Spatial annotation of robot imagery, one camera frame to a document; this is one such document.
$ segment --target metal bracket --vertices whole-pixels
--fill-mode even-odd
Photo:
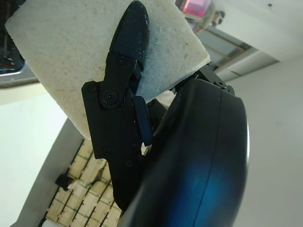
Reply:
[[[145,100],[135,96],[140,78],[136,59],[110,52],[104,81],[82,87],[94,155],[108,161],[114,198],[122,210],[141,182],[142,142],[148,146],[153,139]]]
[[[195,72],[192,76],[187,79],[181,81],[174,87],[174,91],[178,92],[190,79],[202,79],[211,84],[214,84],[220,87],[222,90],[235,95],[234,89],[231,86],[226,85],[223,80],[221,80],[214,71],[211,70],[209,65],[203,66],[197,72]]]

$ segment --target wooden tile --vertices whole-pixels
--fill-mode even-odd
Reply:
[[[96,196],[100,197],[101,194],[104,192],[104,190],[107,187],[107,183],[102,181],[97,181],[94,183],[94,185],[90,188],[89,192],[92,194],[95,194]]]
[[[87,162],[88,162],[87,159],[84,159],[84,158],[80,157],[79,155],[76,155],[74,161],[70,165],[68,174],[76,179],[79,179]]]
[[[62,188],[59,188],[56,196],[55,196],[55,199],[60,201],[61,203],[64,203],[66,204],[70,194],[71,194],[71,191],[72,190],[68,190],[67,192],[65,190],[63,190]]]
[[[105,189],[104,193],[102,194],[100,201],[104,202],[105,204],[111,206],[114,202],[114,196],[113,196],[113,186],[108,185]]]
[[[87,163],[80,177],[85,186],[89,185],[95,180],[99,170],[105,166],[105,163],[106,160],[104,159],[96,160],[93,155],[90,157],[89,162]]]
[[[84,140],[81,147],[79,148],[78,155],[88,160],[92,153],[93,146],[91,144],[91,140]]]
[[[97,202],[99,200],[99,197],[92,193],[87,193],[85,196],[83,203],[81,204],[78,213],[82,214],[83,216],[89,217],[91,213],[93,212],[95,206],[97,205]]]
[[[106,217],[106,214],[109,212],[110,206],[99,201],[94,212],[91,215],[92,219],[97,220],[98,222],[102,223],[104,218]]]
[[[116,227],[118,220],[120,218],[121,211],[112,207],[103,222],[103,225],[106,227]]]
[[[47,211],[46,217],[52,221],[57,221],[63,210],[64,204],[57,200],[53,200],[50,208]]]
[[[61,213],[58,222],[64,226],[69,226],[75,215],[76,215],[75,210],[72,210],[69,207],[64,207],[64,210]]]
[[[88,218],[82,216],[81,214],[77,214],[75,216],[75,219],[72,221],[70,227],[85,227],[85,224],[87,223]]]
[[[72,209],[77,210],[81,205],[81,202],[88,191],[83,185],[79,184],[77,187],[72,191],[70,198],[68,199],[66,205]]]
[[[106,162],[102,175],[101,175],[102,179],[104,179],[105,181],[110,181],[110,173],[109,173],[109,167],[108,167],[108,162]]]
[[[101,224],[99,222],[97,222],[93,219],[90,219],[85,227],[100,227],[100,225]]]
[[[118,205],[116,204],[116,202],[114,202],[113,207],[117,208],[120,210],[120,208],[118,207]]]

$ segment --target sponge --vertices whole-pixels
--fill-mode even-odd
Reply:
[[[102,81],[109,47],[132,0],[27,0],[6,28],[33,73],[76,128],[90,138],[81,94]],[[148,102],[210,61],[172,0],[141,0],[150,45],[137,95]]]

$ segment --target bolt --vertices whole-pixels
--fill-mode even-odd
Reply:
[[[117,62],[118,62],[119,65],[124,65],[125,64],[125,57],[118,56]]]
[[[128,161],[126,162],[126,166],[127,166],[127,167],[132,167],[132,166],[133,166],[133,162],[132,162],[131,160],[128,160]]]
[[[110,153],[112,153],[110,147],[104,147],[102,151],[104,155],[109,155]]]
[[[89,85],[88,91],[89,91],[90,93],[96,93],[96,92],[97,92],[97,86],[94,85],[94,84]]]
[[[113,90],[106,90],[103,93],[103,101],[108,105],[113,105],[118,101],[118,94]]]

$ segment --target ceiling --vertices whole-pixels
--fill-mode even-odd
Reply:
[[[303,55],[303,1],[214,0],[226,13],[217,28],[279,61]]]

